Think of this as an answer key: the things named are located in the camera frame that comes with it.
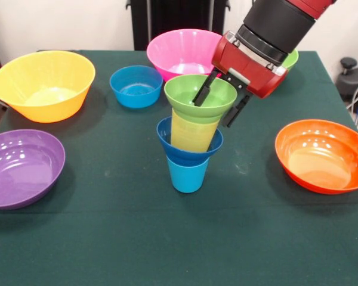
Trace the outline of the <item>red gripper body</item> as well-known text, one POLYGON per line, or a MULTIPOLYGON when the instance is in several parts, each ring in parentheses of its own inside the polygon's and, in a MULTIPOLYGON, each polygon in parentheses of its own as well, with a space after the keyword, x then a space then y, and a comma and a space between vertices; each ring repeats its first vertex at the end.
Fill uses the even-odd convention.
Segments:
POLYGON ((212 65, 222 74, 237 79, 260 98, 269 96, 288 74, 288 69, 259 56, 231 31, 226 32, 218 42, 212 65))

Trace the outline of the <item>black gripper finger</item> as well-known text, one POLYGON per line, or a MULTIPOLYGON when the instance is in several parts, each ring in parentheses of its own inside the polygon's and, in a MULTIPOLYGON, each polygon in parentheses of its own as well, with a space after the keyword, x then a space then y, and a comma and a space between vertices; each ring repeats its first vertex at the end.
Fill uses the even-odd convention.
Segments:
POLYGON ((247 105, 253 94, 249 91, 244 93, 242 99, 234 106, 232 106, 223 118, 222 125, 230 128, 233 122, 236 120, 242 109, 247 105))
POLYGON ((199 91, 197 92, 196 96, 192 101, 195 106, 200 107, 204 103, 210 93, 211 84, 219 74, 219 70, 212 70, 210 74, 206 77, 205 81, 203 82, 202 86, 200 87, 199 91))

